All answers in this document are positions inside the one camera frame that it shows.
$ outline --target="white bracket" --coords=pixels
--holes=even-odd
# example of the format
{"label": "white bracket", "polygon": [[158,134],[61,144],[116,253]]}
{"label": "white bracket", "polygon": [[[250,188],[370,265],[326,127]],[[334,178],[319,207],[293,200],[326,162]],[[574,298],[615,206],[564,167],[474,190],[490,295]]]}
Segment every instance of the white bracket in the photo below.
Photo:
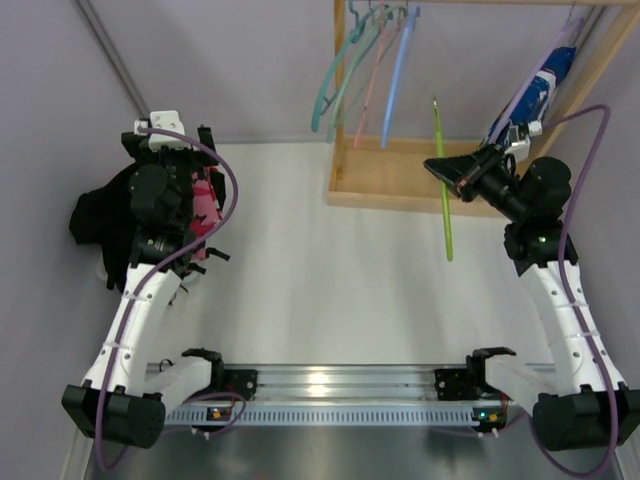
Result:
{"label": "white bracket", "polygon": [[211,362],[200,357],[181,357],[175,365],[147,382],[145,393],[162,394],[167,415],[194,393],[211,384]]}
{"label": "white bracket", "polygon": [[512,355],[498,355],[485,361],[485,381],[506,393],[529,415],[538,401],[538,394],[557,394],[555,378],[541,374]]}
{"label": "white bracket", "polygon": [[[138,133],[138,128],[161,128],[163,130],[169,130],[171,132],[185,134],[184,125],[180,121],[180,115],[176,110],[163,110],[158,112],[151,112],[149,114],[151,122],[146,120],[136,120],[134,123],[133,131]],[[181,150],[183,148],[189,148],[189,144],[178,140],[177,138],[168,137],[167,135],[159,135],[157,133],[152,134],[149,137],[149,148],[156,152],[162,147],[168,147],[172,150]]]}
{"label": "white bracket", "polygon": [[505,153],[513,155],[516,159],[516,163],[520,163],[529,158],[531,150],[531,139],[542,135],[542,123],[539,121],[533,121],[528,124],[529,133],[527,135],[520,134],[520,127],[514,125],[509,128],[508,142]]}

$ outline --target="wooden rack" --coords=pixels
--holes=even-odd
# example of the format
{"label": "wooden rack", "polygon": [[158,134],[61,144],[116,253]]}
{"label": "wooden rack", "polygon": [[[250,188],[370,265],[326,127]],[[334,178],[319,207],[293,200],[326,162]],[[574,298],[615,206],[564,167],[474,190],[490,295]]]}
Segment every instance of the wooden rack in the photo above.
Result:
{"label": "wooden rack", "polygon": [[[607,66],[640,21],[640,0],[417,0],[423,3],[527,4],[527,5],[600,5],[620,6],[593,54],[579,72],[571,91],[555,108],[554,119],[576,112]],[[345,38],[345,2],[334,0],[335,51],[342,48]],[[336,69],[336,89],[342,85],[344,61]],[[532,145],[531,159],[545,155],[562,132],[560,125],[537,138]],[[473,151],[479,142],[446,142],[447,155]],[[336,131],[336,142],[329,181],[329,204],[344,207],[386,210],[441,211],[440,186],[423,168],[422,162],[436,156],[435,142],[408,138],[392,138],[386,149],[380,148],[380,137],[366,137],[353,149],[353,137],[345,135],[343,127]],[[528,168],[522,162],[519,170]],[[486,203],[476,200],[463,204],[450,199],[451,213],[470,216],[499,216]]]}

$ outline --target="black clamp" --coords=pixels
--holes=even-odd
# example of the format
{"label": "black clamp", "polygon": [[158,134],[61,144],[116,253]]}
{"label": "black clamp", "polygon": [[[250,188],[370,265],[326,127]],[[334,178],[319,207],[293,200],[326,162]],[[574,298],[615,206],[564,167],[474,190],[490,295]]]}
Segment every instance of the black clamp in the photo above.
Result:
{"label": "black clamp", "polygon": [[456,189],[460,193],[463,202],[472,201],[476,195],[475,184],[494,167],[505,162],[511,162],[515,165],[513,155],[504,152],[498,145],[485,145],[480,150],[472,153],[469,157],[475,162],[464,172],[464,174],[456,182]]}
{"label": "black clamp", "polygon": [[258,390],[258,371],[247,368],[225,368],[222,355],[204,348],[190,348],[183,357],[199,357],[211,362],[211,383],[194,396],[207,393],[234,392],[251,400]]}
{"label": "black clamp", "polygon": [[[221,258],[225,262],[228,262],[229,260],[231,260],[231,255],[227,255],[226,253],[221,252],[217,248],[213,248],[213,247],[207,248],[206,255],[207,255],[207,258],[209,258],[210,256],[213,255],[214,257]],[[193,272],[197,272],[200,275],[204,275],[205,273],[207,273],[207,269],[206,268],[204,268],[204,267],[202,267],[202,266],[200,266],[200,265],[198,265],[197,263],[194,263],[194,262],[191,262],[188,265],[187,271],[189,273],[191,273],[192,271]]]}
{"label": "black clamp", "polygon": [[514,355],[506,347],[481,348],[467,355],[466,368],[435,370],[436,393],[441,401],[479,400],[499,393],[486,382],[485,362],[496,355]]}

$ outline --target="black cloth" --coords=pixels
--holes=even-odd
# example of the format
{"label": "black cloth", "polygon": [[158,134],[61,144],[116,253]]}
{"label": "black cloth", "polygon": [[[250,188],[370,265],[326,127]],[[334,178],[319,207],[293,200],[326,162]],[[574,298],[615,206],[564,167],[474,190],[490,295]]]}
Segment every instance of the black cloth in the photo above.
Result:
{"label": "black cloth", "polygon": [[121,292],[127,280],[127,266],[137,228],[136,218],[130,209],[128,186],[138,167],[133,163],[104,187],[82,194],[69,222],[69,230],[78,245],[96,243],[102,247],[107,288],[113,290],[115,285]]}

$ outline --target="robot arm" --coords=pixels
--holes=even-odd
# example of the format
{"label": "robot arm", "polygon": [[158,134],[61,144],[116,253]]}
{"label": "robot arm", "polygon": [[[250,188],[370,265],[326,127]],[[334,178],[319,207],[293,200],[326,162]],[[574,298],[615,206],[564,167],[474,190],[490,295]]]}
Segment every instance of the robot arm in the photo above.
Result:
{"label": "robot arm", "polygon": [[[152,112],[149,120],[136,122],[136,127],[150,121],[156,128],[184,134],[175,111]],[[214,149],[210,130],[201,127],[198,133],[201,142]],[[191,252],[153,273],[134,294],[160,262],[195,240],[190,230],[194,219],[192,175],[212,162],[204,153],[164,135],[125,133],[122,143],[139,163],[129,182],[131,211],[138,228],[127,282],[96,361],[81,386],[67,386],[62,404],[83,434],[94,437],[98,397],[105,388],[103,438],[149,448],[160,436],[166,415],[194,393],[217,389],[224,368],[219,354],[192,349],[172,367],[146,379],[164,312],[188,272]],[[112,374],[103,387],[114,351]]]}
{"label": "robot arm", "polygon": [[[640,423],[640,390],[630,390],[599,336],[580,284],[578,256],[567,239],[564,267],[575,304],[565,293],[558,250],[562,208],[571,195],[571,172],[551,157],[532,162],[520,178],[510,150],[485,145],[471,155],[429,159],[425,168],[462,201],[478,195],[503,213],[504,246],[533,299],[555,364],[553,376],[525,366],[508,349],[478,350],[467,358],[468,380],[484,393],[503,392],[533,417],[542,444],[551,451],[606,446],[611,425],[602,374],[588,339],[595,342],[615,390],[622,444]],[[575,308],[586,321],[580,324]]]}

